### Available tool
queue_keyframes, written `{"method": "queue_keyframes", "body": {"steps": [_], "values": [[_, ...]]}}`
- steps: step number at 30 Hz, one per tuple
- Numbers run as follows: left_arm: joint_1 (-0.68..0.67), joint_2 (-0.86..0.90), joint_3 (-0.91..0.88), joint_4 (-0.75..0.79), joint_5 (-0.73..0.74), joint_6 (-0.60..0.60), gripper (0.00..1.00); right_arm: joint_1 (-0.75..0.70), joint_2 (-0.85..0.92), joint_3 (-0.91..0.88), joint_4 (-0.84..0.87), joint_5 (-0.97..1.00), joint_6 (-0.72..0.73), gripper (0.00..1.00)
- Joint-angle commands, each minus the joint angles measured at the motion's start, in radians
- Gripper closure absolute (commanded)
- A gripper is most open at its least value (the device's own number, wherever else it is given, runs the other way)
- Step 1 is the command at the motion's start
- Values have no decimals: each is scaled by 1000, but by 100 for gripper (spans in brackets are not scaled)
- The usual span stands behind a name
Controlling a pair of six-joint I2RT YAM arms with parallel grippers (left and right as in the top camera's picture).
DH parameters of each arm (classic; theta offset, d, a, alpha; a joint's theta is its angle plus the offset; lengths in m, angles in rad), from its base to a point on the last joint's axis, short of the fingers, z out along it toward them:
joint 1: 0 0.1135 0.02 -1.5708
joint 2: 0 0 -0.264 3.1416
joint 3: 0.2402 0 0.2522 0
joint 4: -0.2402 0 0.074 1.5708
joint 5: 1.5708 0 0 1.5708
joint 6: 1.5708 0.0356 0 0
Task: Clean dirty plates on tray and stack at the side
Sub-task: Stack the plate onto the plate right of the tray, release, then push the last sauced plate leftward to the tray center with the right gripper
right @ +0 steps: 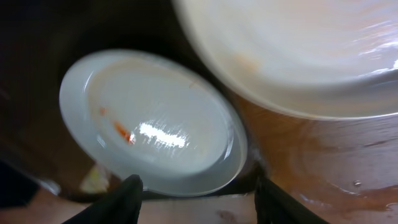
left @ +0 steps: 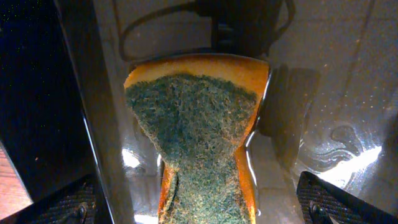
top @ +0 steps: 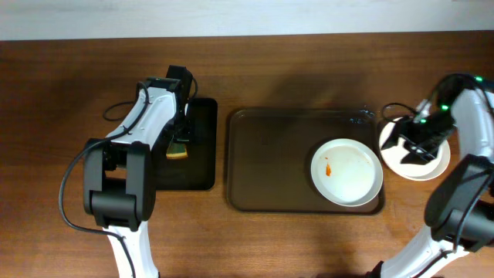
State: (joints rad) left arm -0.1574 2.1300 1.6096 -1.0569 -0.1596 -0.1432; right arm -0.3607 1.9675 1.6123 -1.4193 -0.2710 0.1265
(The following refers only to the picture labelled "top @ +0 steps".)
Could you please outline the green and yellow sponge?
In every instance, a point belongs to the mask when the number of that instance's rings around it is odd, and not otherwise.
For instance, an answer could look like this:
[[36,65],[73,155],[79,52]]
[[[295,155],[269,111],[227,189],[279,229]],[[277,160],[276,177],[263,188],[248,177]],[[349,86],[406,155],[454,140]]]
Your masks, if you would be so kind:
[[166,157],[169,160],[181,160],[187,158],[188,151],[186,144],[171,142],[167,147]]

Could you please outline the white plate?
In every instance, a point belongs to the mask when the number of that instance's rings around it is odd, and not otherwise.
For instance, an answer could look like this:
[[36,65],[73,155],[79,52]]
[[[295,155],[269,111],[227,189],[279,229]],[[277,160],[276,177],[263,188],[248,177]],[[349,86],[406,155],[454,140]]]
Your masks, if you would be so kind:
[[447,141],[444,141],[439,149],[436,159],[425,165],[402,164],[401,160],[408,154],[404,148],[404,139],[398,139],[398,145],[381,151],[381,157],[386,165],[396,174],[413,181],[427,181],[437,178],[448,167],[451,151]]
[[384,181],[377,155],[367,145],[346,138],[328,141],[315,151],[310,177],[325,199],[343,207],[373,201]]

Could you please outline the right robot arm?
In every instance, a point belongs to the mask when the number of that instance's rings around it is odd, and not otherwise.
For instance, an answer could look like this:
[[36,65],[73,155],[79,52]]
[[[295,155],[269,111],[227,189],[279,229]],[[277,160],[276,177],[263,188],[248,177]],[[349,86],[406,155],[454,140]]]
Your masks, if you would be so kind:
[[402,164],[426,165],[439,146],[458,134],[460,162],[432,192],[425,224],[393,258],[380,261],[368,277],[432,277],[456,259],[493,245],[493,83],[469,73],[444,76],[411,112],[393,120],[381,146],[404,142]]

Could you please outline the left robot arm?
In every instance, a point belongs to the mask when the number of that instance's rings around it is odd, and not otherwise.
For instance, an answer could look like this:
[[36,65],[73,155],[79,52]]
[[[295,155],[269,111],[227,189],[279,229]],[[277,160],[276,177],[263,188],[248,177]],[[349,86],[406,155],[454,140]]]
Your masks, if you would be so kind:
[[184,66],[164,78],[139,82],[129,114],[103,140],[88,141],[83,162],[83,206],[110,240],[121,277],[158,277],[148,221],[156,200],[153,153],[186,155],[187,108],[196,84]]

